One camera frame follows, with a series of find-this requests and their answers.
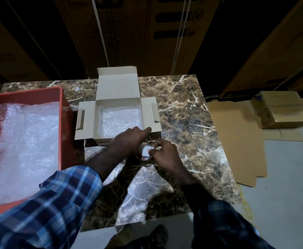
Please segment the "blue plaid shirt sleeve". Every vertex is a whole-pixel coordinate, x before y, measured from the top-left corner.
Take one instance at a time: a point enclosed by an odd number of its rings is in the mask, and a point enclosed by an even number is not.
[[[70,248],[101,189],[90,167],[56,171],[39,192],[0,215],[0,248]]]

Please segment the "bubble wrap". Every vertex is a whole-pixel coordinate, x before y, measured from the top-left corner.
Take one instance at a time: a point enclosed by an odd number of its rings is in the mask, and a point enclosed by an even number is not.
[[[113,138],[128,128],[144,128],[140,107],[101,108],[98,134],[103,138]]]
[[[0,104],[0,205],[32,196],[58,170],[59,103]]]

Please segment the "open box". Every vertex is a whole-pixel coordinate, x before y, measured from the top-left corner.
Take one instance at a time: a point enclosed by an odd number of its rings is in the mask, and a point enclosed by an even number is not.
[[[62,87],[49,87],[0,94],[0,104],[45,104],[49,102],[59,102],[59,126],[58,126],[58,170],[64,170],[75,165],[75,149],[73,147],[73,111],[67,102]],[[0,213],[23,202],[10,202],[0,205]]]
[[[129,127],[161,131],[156,97],[141,98],[135,66],[99,68],[96,100],[80,102],[75,140],[107,145]]]

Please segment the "white strap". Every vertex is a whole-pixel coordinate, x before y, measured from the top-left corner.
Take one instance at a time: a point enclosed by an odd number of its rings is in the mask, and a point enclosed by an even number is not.
[[[173,75],[174,68],[176,67],[177,58],[178,58],[178,54],[179,54],[179,50],[180,50],[180,45],[181,45],[181,40],[183,39],[183,34],[184,34],[185,26],[186,26],[187,16],[188,16],[188,12],[190,10],[191,0],[189,0],[189,2],[188,2],[187,11],[186,11],[186,17],[185,17],[185,21],[184,21],[184,26],[183,26],[183,29],[182,29],[182,33],[181,33],[181,37],[180,37],[180,41],[179,41],[179,45],[178,45],[179,34],[180,34],[180,29],[181,29],[181,23],[183,21],[183,15],[184,15],[184,10],[185,10],[185,4],[186,4],[186,0],[184,0],[183,12],[181,14],[179,32],[178,32],[178,37],[177,37],[177,44],[176,44],[176,49],[175,49],[175,53],[174,53],[174,57],[173,57],[173,62],[172,62],[171,75]]]
[[[108,67],[110,67],[109,61],[108,61],[107,50],[105,49],[105,44],[104,44],[104,38],[103,38],[103,34],[102,34],[100,19],[98,18],[98,13],[97,13],[97,9],[96,9],[95,0],[91,0],[91,2],[93,3],[93,8],[94,8],[94,12],[95,12],[96,20],[97,20],[97,26],[98,26],[98,29],[99,29],[99,31],[100,31],[100,35],[101,35],[101,40],[102,40],[102,44],[103,44],[103,49],[104,49],[105,58],[107,59]]]

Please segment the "marble table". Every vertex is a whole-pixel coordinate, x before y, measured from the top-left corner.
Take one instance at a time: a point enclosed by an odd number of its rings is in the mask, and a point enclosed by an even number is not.
[[[95,100],[97,79],[6,83],[2,92],[61,86],[73,110]],[[195,75],[139,78],[141,97],[156,96],[163,138],[177,145],[187,169],[216,197],[240,202],[231,169]],[[102,150],[85,145],[76,163]],[[182,191],[156,164],[123,161],[104,182],[82,231],[190,212]]]

